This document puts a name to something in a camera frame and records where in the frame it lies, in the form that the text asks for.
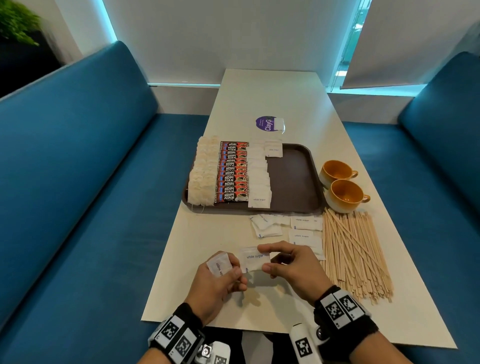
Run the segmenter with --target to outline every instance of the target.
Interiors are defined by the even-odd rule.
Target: cup rim
[[[350,202],[350,201],[345,201],[344,199],[338,197],[338,196],[335,194],[335,192],[333,191],[333,189],[332,189],[333,184],[336,183],[337,181],[345,181],[345,182],[347,182],[347,183],[351,183],[351,184],[357,186],[358,188],[360,188],[360,191],[361,191],[361,194],[362,194],[362,198],[360,199],[360,201]],[[363,198],[364,198],[364,196],[365,196],[365,193],[363,192],[363,189],[362,189],[360,186],[358,186],[355,182],[352,182],[352,181],[347,180],[347,179],[339,179],[339,180],[333,181],[332,184],[330,185],[329,191],[331,191],[332,194],[333,194],[333,196],[335,196],[336,198],[338,198],[340,201],[345,202],[346,204],[352,204],[352,205],[355,205],[355,204],[357,204],[357,203],[359,203],[359,202],[362,202],[362,201],[363,201]]]
[[[322,170],[323,170],[328,176],[334,178],[335,180],[346,180],[346,179],[349,178],[349,177],[346,177],[346,178],[337,178],[337,177],[335,177],[335,176],[332,176],[330,173],[328,173],[327,170],[325,169],[325,164],[327,164],[328,162],[339,162],[339,163],[345,164],[348,168],[350,168],[350,176],[349,176],[349,177],[351,177],[351,175],[352,175],[352,173],[353,173],[353,168],[350,167],[347,163],[342,162],[341,160],[337,160],[337,159],[327,160],[327,161],[325,161],[325,163],[322,165]]]

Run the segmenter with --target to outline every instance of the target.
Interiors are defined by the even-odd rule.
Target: pile of wooden stirrers
[[[358,300],[370,298],[376,304],[386,298],[391,302],[393,284],[371,216],[327,209],[323,217],[326,260],[320,263],[327,276]]]

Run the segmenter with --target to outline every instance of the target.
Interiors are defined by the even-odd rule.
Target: baseboard
[[[328,94],[341,121],[396,124],[413,99],[407,96]]]
[[[157,86],[152,90],[159,112],[210,115],[217,88]],[[341,121],[396,124],[397,116],[413,99],[406,96],[328,94]]]
[[[217,88],[156,86],[152,87],[160,113],[210,115]]]

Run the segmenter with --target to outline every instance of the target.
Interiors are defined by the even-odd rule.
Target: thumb
[[[268,273],[272,276],[287,278],[288,266],[285,265],[285,264],[265,263],[262,266],[262,271],[264,271],[265,273]]]
[[[222,286],[228,287],[230,284],[238,280],[240,276],[240,267],[233,267],[233,269],[229,270],[227,273],[220,277],[220,281],[222,282]]]

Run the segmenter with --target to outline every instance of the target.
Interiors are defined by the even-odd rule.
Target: roller blind
[[[479,0],[373,0],[342,88],[428,83],[480,50]]]
[[[149,82],[219,84],[226,68],[328,83],[356,0],[104,0]]]

